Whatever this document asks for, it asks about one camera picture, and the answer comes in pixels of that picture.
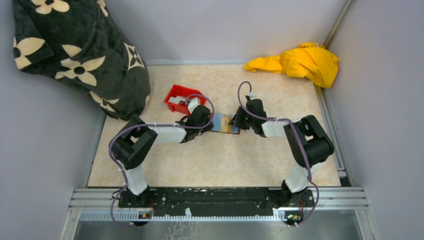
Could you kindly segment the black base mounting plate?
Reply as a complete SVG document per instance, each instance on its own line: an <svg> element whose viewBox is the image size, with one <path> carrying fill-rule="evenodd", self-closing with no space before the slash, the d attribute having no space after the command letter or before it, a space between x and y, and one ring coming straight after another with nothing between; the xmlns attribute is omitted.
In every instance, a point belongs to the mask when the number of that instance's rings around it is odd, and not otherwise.
<svg viewBox="0 0 424 240"><path fill-rule="evenodd" d="M118 197L120 208L147 208L153 216L182 216L189 209L195 217L270 216L283 207L314 206L313 192L286 202L280 187L149 187L135 196L124 190Z"/></svg>

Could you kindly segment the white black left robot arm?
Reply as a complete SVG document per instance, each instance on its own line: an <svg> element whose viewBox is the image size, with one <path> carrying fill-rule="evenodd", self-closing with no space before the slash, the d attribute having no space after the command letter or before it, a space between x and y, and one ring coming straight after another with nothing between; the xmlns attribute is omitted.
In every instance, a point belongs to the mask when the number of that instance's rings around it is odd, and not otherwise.
<svg viewBox="0 0 424 240"><path fill-rule="evenodd" d="M124 177L124 189L131 192L130 200L138 207L149 203L150 193L142 163L154 144L187 143L197 136L210 131L213 127L215 108L207 98L210 108L195 104L201 94L192 94L185 103L189 115L168 124L148 123L138 116L133 117L116 134L108 146L109 157L120 167Z"/></svg>

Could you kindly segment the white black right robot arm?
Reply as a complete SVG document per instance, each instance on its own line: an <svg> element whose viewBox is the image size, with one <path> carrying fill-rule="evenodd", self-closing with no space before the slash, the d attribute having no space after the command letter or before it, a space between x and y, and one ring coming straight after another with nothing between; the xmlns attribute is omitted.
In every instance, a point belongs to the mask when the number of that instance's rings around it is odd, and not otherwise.
<svg viewBox="0 0 424 240"><path fill-rule="evenodd" d="M288 141L295 164L281 185L281 199L287 206L295 206L301 200L313 170L335 151L333 142L314 115L307 115L296 122L268 117L262 100L249 95L246 96L246 104L238 107L229 125L241 130L253 129L263 138Z"/></svg>

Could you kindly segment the red plastic bin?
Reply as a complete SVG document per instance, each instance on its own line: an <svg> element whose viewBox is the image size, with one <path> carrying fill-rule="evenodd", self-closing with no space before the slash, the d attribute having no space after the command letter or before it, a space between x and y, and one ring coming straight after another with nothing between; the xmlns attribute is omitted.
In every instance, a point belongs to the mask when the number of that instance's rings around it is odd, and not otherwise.
<svg viewBox="0 0 424 240"><path fill-rule="evenodd" d="M163 101L171 112L191 115L197 106L204 106L206 98L193 88L174 84Z"/></svg>

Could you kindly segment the brown leather card holder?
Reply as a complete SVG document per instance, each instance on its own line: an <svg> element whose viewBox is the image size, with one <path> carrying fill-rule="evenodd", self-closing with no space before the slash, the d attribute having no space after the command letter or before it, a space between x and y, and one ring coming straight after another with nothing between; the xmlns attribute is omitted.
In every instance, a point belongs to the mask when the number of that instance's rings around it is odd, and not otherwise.
<svg viewBox="0 0 424 240"><path fill-rule="evenodd" d="M222 113L215 113L212 119L212 123L213 123L213 128L210 130L211 132L214 133L221 133L221 134L232 134L232 135L239 135L241 130L239 128L236 127L232 127L232 133L224 133L224 132L220 132L220 126L221 126L221 117L223 116L229 116L229 117L234 117L234 115L230 115L230 114L222 114Z"/></svg>

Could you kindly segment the black floral plush blanket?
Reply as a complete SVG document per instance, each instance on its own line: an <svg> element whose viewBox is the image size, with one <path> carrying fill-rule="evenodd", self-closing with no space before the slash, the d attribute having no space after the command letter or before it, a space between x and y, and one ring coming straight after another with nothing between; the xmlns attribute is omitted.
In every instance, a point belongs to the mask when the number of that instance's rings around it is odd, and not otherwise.
<svg viewBox="0 0 424 240"><path fill-rule="evenodd" d="M89 96L112 118L143 113L151 97L147 66L103 0L13 0L11 10L21 72Z"/></svg>

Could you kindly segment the yellow credit card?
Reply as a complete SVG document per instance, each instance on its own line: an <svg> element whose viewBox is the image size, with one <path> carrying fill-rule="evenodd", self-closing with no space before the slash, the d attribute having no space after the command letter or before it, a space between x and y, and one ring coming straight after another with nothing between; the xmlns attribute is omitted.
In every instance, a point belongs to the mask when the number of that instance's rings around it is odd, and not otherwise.
<svg viewBox="0 0 424 240"><path fill-rule="evenodd" d="M222 133L232 133L233 126L230 125L230 121L232 120L231 116L222 116L220 119L220 132Z"/></svg>

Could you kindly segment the grey cards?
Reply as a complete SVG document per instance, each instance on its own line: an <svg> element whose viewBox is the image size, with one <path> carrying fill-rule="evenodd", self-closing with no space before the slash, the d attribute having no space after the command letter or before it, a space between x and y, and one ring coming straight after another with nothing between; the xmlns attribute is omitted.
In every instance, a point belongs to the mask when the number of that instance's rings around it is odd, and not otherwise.
<svg viewBox="0 0 424 240"><path fill-rule="evenodd" d="M168 102L170 104L175 104L175 105L182 105L182 106L187 106L189 103L189 100L187 97L183 97L183 96L171 96L168 100Z"/></svg>

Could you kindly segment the aluminium frame rail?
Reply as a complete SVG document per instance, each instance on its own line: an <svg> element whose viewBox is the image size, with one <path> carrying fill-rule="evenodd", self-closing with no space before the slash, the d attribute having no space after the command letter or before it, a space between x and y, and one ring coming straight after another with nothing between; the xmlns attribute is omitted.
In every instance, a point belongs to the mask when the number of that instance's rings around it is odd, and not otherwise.
<svg viewBox="0 0 424 240"><path fill-rule="evenodd" d="M362 210L369 203L361 187L309 187L305 193L289 196L280 187L152 187L141 195L115 188L83 188L74 190L71 209L147 208L151 205L176 207L178 204L252 204L255 208L295 207L303 204L310 209Z"/></svg>

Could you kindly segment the yellow crumpled cloth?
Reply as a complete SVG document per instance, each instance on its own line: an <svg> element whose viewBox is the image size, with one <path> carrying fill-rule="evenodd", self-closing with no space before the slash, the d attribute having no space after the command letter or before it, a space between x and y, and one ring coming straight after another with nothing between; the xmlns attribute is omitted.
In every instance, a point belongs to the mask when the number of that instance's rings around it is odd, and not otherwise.
<svg viewBox="0 0 424 240"><path fill-rule="evenodd" d="M285 74L307 78L324 89L332 87L339 71L339 58L317 42L305 42L279 55L258 57L244 65L244 70Z"/></svg>

